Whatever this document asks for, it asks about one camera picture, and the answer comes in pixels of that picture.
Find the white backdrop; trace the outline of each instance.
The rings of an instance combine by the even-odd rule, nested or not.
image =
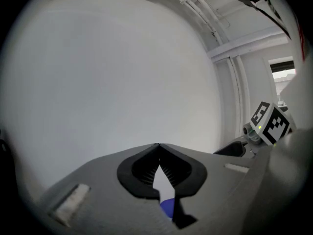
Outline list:
[[[0,121],[34,199],[87,161],[219,148],[216,74],[189,24],[145,0],[55,0],[3,60]]]

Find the blue object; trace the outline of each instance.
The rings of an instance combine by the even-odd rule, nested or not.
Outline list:
[[[164,200],[160,206],[169,218],[173,218],[175,198]]]

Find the white cube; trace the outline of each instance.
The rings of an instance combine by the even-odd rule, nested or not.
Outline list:
[[[291,124],[284,112],[274,103],[261,102],[250,120],[251,127],[268,145],[288,134]]]

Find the black cable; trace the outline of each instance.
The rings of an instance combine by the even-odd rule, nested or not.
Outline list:
[[[260,11],[263,15],[267,16],[273,23],[275,23],[278,27],[280,27],[283,32],[291,39],[289,33],[276,21],[273,17],[271,17],[268,13],[266,13],[264,10],[261,10],[257,7],[254,7],[257,11]]]

